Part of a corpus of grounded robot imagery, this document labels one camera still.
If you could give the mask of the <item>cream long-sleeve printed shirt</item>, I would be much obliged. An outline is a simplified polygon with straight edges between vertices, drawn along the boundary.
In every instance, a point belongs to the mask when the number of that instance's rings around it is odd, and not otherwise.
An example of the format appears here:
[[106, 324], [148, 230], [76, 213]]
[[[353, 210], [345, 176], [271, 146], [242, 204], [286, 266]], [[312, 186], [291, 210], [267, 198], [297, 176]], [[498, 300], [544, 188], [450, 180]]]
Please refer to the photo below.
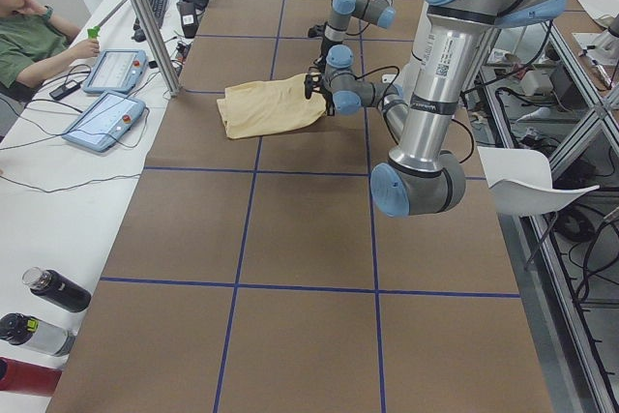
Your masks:
[[286, 133], [315, 123], [326, 113], [321, 94], [305, 97], [305, 75], [284, 80], [253, 81], [228, 87], [217, 99], [230, 139]]

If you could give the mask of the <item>brown table cover mat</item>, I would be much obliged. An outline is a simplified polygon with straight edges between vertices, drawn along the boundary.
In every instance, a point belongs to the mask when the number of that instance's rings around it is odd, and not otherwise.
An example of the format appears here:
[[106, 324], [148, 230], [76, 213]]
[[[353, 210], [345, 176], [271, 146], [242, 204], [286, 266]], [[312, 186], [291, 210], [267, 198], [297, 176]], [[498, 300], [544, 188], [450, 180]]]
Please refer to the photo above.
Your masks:
[[380, 114], [229, 140], [226, 87], [304, 72], [330, 0], [211, 0], [52, 412], [548, 412], [460, 111], [454, 209], [392, 219]]

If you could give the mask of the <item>white plastic chair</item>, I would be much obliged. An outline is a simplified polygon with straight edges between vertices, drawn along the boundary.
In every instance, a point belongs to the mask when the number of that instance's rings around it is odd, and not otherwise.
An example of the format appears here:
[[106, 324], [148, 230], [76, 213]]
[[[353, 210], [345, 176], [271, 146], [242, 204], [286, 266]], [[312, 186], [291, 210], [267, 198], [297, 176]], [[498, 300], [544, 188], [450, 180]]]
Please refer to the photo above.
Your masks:
[[555, 189], [549, 160], [534, 150], [479, 147], [478, 152], [499, 214], [530, 217], [559, 212], [600, 188]]

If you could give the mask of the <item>far blue teach pendant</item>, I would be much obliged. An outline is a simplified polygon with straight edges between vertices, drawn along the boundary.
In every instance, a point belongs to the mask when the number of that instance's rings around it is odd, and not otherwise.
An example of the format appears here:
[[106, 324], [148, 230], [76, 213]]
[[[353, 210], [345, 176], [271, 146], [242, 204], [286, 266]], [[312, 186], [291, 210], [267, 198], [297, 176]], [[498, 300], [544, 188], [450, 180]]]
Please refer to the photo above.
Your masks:
[[129, 94], [140, 81], [147, 63], [146, 53], [142, 49], [104, 50], [81, 89], [93, 95], [107, 91]]

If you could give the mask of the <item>blue teach pendant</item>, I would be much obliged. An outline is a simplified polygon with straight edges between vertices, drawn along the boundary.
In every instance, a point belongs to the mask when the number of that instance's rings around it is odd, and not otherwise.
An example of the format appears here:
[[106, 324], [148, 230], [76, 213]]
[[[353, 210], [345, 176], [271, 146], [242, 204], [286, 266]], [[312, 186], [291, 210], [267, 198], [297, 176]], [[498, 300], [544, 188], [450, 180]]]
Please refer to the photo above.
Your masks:
[[63, 131], [61, 137], [89, 151], [102, 153], [120, 142], [145, 109], [146, 104], [140, 99], [104, 92]]
[[129, 94], [140, 81], [147, 63], [146, 53], [142, 49], [104, 50], [81, 89], [93, 95], [107, 91]]

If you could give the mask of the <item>near blue teach pendant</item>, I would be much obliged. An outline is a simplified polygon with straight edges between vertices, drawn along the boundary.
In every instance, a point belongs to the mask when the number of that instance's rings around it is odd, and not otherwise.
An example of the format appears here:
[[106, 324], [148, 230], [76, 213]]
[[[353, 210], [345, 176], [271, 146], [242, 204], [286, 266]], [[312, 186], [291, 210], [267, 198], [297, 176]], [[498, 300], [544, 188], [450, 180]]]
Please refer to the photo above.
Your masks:
[[140, 99], [104, 92], [63, 131], [61, 137], [89, 151], [102, 153], [120, 142], [145, 109], [146, 104]]

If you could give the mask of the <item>black smartphone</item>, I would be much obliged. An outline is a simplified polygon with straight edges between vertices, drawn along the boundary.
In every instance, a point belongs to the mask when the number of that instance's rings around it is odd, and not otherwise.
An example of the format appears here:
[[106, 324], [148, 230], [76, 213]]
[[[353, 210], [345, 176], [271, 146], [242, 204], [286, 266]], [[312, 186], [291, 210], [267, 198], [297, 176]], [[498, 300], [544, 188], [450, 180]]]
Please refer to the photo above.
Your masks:
[[73, 92], [77, 91], [81, 87], [81, 83], [75, 80], [69, 80], [49, 93], [49, 96], [55, 101], [61, 101], [68, 97]]

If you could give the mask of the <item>person in green shirt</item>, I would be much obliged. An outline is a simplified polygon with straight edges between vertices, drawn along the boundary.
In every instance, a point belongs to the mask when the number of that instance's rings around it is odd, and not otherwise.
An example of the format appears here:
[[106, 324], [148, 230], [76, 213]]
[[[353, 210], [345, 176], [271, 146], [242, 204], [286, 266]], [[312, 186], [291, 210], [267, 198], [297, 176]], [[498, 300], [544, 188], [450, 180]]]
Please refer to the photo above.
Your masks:
[[1, 0], [1, 93], [26, 102], [48, 79], [100, 53], [96, 39], [36, 0]]

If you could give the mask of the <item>black bottle clear cap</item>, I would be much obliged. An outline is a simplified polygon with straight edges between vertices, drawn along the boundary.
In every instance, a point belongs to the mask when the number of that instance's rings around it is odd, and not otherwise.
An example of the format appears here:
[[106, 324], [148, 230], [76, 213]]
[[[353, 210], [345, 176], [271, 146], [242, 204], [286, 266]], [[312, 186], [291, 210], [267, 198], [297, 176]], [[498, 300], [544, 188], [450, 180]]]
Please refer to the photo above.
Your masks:
[[30, 292], [69, 312], [82, 312], [91, 302], [91, 293], [55, 270], [32, 267], [22, 275]]

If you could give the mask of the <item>silver bottle black cap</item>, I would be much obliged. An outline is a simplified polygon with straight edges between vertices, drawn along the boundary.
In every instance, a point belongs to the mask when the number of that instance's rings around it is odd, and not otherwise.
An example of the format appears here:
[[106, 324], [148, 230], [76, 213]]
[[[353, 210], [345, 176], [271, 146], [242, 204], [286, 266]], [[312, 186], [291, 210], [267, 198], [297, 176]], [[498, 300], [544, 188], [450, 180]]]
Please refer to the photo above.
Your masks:
[[45, 355], [62, 357], [73, 348], [75, 334], [35, 316], [14, 312], [1, 318], [1, 340]]

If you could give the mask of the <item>red bottle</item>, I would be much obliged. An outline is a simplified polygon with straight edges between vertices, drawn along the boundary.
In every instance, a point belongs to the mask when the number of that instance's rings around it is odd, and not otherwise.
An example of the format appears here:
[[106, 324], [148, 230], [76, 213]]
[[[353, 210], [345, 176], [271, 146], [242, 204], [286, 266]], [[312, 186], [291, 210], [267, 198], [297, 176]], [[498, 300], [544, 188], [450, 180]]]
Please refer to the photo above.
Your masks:
[[1, 390], [10, 393], [51, 397], [63, 371], [1, 358]]

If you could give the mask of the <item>aluminium frame post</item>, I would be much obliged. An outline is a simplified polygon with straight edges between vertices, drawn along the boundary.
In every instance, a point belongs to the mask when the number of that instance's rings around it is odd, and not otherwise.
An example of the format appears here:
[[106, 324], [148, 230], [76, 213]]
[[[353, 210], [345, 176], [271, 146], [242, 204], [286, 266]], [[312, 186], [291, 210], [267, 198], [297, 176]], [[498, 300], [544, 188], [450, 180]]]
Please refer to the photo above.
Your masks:
[[166, 45], [160, 32], [155, 16], [148, 0], [130, 0], [142, 30], [145, 33], [152, 55], [159, 66], [163, 80], [172, 98], [179, 94], [181, 89], [179, 78], [172, 65]]

